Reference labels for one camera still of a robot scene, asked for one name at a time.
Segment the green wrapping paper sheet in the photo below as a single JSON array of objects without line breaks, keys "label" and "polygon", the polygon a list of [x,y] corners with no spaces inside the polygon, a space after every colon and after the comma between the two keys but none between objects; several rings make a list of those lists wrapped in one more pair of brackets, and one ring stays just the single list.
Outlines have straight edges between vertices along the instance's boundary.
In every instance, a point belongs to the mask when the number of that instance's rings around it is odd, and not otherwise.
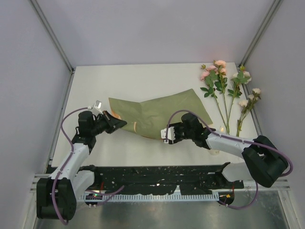
[{"label": "green wrapping paper sheet", "polygon": [[112,116],[127,122],[122,129],[146,138],[161,139],[170,116],[178,110],[189,110],[208,125],[212,119],[193,89],[143,102],[109,98]]}]

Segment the cream ribbon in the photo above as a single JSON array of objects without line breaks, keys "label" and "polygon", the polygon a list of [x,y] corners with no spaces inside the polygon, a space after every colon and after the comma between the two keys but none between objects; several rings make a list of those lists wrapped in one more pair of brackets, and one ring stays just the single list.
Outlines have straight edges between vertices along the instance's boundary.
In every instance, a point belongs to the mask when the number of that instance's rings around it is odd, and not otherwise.
[{"label": "cream ribbon", "polygon": [[[226,132],[226,128],[225,128],[224,126],[221,126],[221,127],[219,128],[219,131],[220,131],[221,133],[225,133],[225,132]],[[213,155],[213,156],[217,156],[217,155],[220,154],[220,151],[219,151],[219,150],[210,150],[209,153],[210,153],[211,155]]]}]

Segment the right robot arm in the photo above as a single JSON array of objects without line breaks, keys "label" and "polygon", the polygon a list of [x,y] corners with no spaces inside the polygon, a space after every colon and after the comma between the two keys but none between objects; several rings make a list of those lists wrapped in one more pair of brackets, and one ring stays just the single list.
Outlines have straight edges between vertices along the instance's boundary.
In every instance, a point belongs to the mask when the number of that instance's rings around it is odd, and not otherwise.
[{"label": "right robot arm", "polygon": [[267,137],[260,135],[255,139],[247,139],[230,136],[210,128],[192,112],[185,113],[180,122],[168,122],[160,134],[164,143],[170,145],[192,140],[198,147],[222,151],[243,159],[241,163],[228,163],[221,169],[222,176],[229,182],[253,180],[269,188],[290,169],[288,159]]}]

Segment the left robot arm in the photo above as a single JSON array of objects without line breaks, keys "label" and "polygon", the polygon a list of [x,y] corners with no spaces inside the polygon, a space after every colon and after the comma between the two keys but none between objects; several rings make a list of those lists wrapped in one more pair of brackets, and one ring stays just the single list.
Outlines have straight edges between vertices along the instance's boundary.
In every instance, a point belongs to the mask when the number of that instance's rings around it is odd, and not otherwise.
[{"label": "left robot arm", "polygon": [[36,213],[40,219],[58,219],[67,225],[76,212],[77,201],[87,188],[94,184],[95,174],[81,170],[81,165],[92,152],[96,136],[108,134],[127,125],[127,122],[102,111],[98,115],[85,107],[78,112],[78,126],[70,151],[61,164],[47,178],[36,185]]}]

